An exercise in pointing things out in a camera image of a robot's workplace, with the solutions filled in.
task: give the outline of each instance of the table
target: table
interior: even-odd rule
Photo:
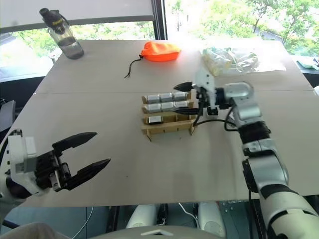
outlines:
[[[222,123],[203,124],[193,136],[187,130],[158,134],[152,142],[141,133],[141,96],[168,92],[180,82],[191,81],[200,65],[197,50],[183,48],[176,62],[135,63],[131,78],[124,79],[144,41],[81,44],[86,51],[84,57],[70,61],[61,56],[13,128],[34,136],[39,154],[72,134],[98,132],[86,144],[63,154],[62,160],[69,164],[72,174],[92,162],[108,157],[112,160],[80,187],[31,197],[23,206],[247,199],[241,141],[237,133],[225,132]],[[264,118],[289,170],[291,188],[302,195],[316,194],[319,134],[314,129],[319,120],[319,97],[282,46],[264,44],[281,50],[277,52],[282,53],[288,71],[221,78],[217,84],[246,80],[254,85]]]

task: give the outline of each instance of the plastic bag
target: plastic bag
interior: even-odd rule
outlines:
[[[214,76],[286,70],[276,57],[271,57],[266,51],[258,48],[208,47],[202,50],[202,57]]]

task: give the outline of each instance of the window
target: window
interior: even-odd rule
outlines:
[[[319,55],[319,1],[165,0],[165,9],[168,39],[260,37],[290,54]]]
[[[114,22],[72,26],[77,39],[155,39],[153,23]],[[0,35],[0,81],[45,76],[61,50],[47,29]]]

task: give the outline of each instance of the orange drawstring bag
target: orange drawstring bag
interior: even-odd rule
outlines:
[[[139,59],[130,63],[129,72],[125,76],[130,77],[132,64],[136,61],[140,61],[143,58],[149,61],[163,62],[175,60],[180,53],[180,48],[171,43],[148,41],[144,45],[144,49],[139,55]]]

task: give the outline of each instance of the water bottle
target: water bottle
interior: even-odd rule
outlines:
[[[42,8],[40,14],[48,26],[49,33],[62,52],[69,59],[78,59],[83,56],[84,51],[73,36],[68,21],[59,13],[59,10]]]

